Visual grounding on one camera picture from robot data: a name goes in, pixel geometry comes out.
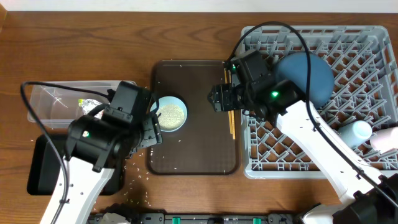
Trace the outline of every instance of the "bowl of rice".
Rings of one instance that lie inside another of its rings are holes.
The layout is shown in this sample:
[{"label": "bowl of rice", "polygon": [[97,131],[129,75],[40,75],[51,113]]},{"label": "bowl of rice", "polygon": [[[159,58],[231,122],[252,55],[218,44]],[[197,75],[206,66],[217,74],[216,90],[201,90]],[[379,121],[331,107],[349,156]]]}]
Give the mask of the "bowl of rice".
[{"label": "bowl of rice", "polygon": [[[150,110],[156,108],[154,103]],[[173,132],[180,129],[187,120],[188,111],[185,103],[174,96],[165,96],[159,99],[158,115],[160,130]]]}]

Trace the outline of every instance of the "brown tray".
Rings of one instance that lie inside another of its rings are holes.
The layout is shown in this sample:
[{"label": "brown tray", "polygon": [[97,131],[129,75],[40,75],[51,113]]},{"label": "brown tray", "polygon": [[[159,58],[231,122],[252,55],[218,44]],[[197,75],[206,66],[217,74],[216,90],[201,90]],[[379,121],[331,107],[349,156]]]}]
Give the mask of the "brown tray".
[{"label": "brown tray", "polygon": [[146,165],[153,174],[226,175],[238,169],[228,113],[214,112],[207,101],[211,87],[224,82],[218,60],[164,60],[154,67],[152,90],[159,97],[180,98],[188,117],[177,131],[162,132],[162,144],[147,149]]}]

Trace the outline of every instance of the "green tape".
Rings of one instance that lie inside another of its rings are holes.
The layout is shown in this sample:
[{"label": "green tape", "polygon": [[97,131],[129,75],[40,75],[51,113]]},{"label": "green tape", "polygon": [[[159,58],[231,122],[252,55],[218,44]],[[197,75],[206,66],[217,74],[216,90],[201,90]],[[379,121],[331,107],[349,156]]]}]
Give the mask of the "green tape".
[{"label": "green tape", "polygon": [[253,224],[261,224],[261,218],[253,218]]},{"label": "green tape", "polygon": [[180,217],[173,217],[173,224],[180,224],[180,223],[181,223],[181,218]]}]

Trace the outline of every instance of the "rice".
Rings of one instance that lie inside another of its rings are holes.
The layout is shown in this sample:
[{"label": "rice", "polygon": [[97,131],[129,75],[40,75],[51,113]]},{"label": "rice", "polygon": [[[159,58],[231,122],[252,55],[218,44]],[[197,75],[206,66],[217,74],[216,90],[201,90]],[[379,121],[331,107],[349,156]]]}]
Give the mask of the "rice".
[{"label": "rice", "polygon": [[162,130],[171,131],[179,128],[184,122],[184,112],[177,105],[165,105],[156,112]]}]

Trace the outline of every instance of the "white bowl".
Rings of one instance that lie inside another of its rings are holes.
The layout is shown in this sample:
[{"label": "white bowl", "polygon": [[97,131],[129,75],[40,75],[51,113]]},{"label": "white bowl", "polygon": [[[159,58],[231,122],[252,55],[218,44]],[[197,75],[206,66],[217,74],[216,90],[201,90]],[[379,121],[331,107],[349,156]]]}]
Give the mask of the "white bowl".
[{"label": "white bowl", "polygon": [[[161,130],[161,131],[164,131],[164,132],[173,132],[173,131],[176,131],[176,130],[180,129],[180,128],[185,124],[185,121],[187,120],[187,116],[188,116],[188,111],[187,111],[187,107],[185,106],[185,103],[184,103],[182,100],[178,99],[177,97],[174,97],[174,96],[165,96],[165,97],[162,97],[162,98],[159,99],[159,109],[160,109],[162,106],[165,106],[165,105],[177,105],[178,107],[180,107],[181,110],[182,110],[182,112],[184,113],[184,121],[183,121],[183,123],[182,123],[178,128],[176,128],[176,129],[173,129],[173,130],[163,130],[162,127],[160,127],[160,130]],[[151,106],[150,110],[152,111],[152,110],[154,110],[155,108],[156,108],[156,102]]]}]

